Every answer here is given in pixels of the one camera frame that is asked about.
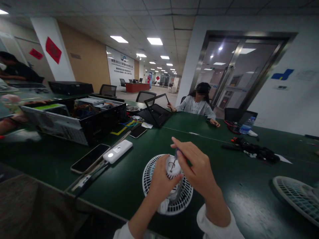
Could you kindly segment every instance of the red decoration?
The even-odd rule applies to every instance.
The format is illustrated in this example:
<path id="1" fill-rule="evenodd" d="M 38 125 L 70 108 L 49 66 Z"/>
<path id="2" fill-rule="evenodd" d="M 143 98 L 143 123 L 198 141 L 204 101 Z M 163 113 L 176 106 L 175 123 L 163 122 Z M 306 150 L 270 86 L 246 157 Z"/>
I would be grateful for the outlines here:
<path id="1" fill-rule="evenodd" d="M 40 52 L 38 52 L 37 50 L 35 50 L 34 48 L 32 48 L 32 50 L 29 52 L 29 54 L 30 54 L 31 56 L 34 56 L 34 57 L 37 58 L 38 60 L 41 60 L 42 57 L 43 57 L 43 55 L 42 55 Z"/>
<path id="2" fill-rule="evenodd" d="M 53 58 L 53 60 L 59 64 L 62 51 L 54 44 L 54 42 L 48 37 L 46 42 L 46 51 Z"/>

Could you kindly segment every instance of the water bottle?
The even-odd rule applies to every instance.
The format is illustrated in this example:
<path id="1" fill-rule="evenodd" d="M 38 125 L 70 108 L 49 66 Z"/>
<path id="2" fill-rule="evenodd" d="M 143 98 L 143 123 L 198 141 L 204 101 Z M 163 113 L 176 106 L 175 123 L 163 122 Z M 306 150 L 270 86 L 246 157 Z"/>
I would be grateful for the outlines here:
<path id="1" fill-rule="evenodd" d="M 239 132 L 241 134 L 248 134 L 248 131 L 250 131 L 255 123 L 256 117 L 251 116 L 239 129 Z"/>

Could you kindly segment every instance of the smartphone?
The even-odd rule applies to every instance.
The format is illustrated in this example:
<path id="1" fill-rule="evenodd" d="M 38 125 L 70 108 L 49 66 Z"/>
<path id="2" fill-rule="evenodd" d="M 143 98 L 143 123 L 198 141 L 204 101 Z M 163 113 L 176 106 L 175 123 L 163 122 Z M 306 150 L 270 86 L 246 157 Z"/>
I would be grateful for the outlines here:
<path id="1" fill-rule="evenodd" d="M 141 125 L 138 126 L 137 128 L 133 129 L 131 131 L 130 136 L 133 138 L 138 138 L 140 137 L 145 131 L 147 130 L 147 128 L 142 127 Z"/>
<path id="2" fill-rule="evenodd" d="M 99 144 L 88 154 L 71 166 L 71 171 L 83 174 L 93 169 L 99 159 L 110 149 L 110 146 Z"/>

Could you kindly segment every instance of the fan grille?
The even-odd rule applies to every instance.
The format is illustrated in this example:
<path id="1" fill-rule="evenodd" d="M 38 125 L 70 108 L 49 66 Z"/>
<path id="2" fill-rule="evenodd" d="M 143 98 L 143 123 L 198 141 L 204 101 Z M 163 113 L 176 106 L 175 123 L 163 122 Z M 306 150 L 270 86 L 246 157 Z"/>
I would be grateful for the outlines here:
<path id="1" fill-rule="evenodd" d="M 152 158 L 146 165 L 144 172 L 143 172 L 143 178 L 142 178 L 142 185 L 143 185 L 143 192 L 144 195 L 146 196 L 147 193 L 149 192 L 150 185 L 151 185 L 151 180 L 152 180 L 152 175 L 154 172 L 155 164 L 157 160 L 163 156 L 164 154 L 160 154 Z M 172 216 L 179 214 L 180 212 L 184 211 L 187 206 L 190 203 L 190 200 L 192 199 L 193 196 L 193 187 L 190 185 L 186 177 L 183 178 L 182 182 L 182 191 L 180 194 L 179 199 L 168 206 L 167 212 L 165 215 Z"/>
<path id="2" fill-rule="evenodd" d="M 280 195 L 299 213 L 319 227 L 319 201 L 313 188 L 298 180 L 278 176 L 273 183 Z"/>

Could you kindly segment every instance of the red desk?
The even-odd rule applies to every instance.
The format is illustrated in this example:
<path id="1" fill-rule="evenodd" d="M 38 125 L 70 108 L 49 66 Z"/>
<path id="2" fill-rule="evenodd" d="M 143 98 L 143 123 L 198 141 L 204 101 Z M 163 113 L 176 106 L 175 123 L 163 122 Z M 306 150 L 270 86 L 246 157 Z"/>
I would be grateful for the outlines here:
<path id="1" fill-rule="evenodd" d="M 150 84 L 143 83 L 126 83 L 126 92 L 136 93 L 139 91 L 146 91 L 150 89 Z"/>

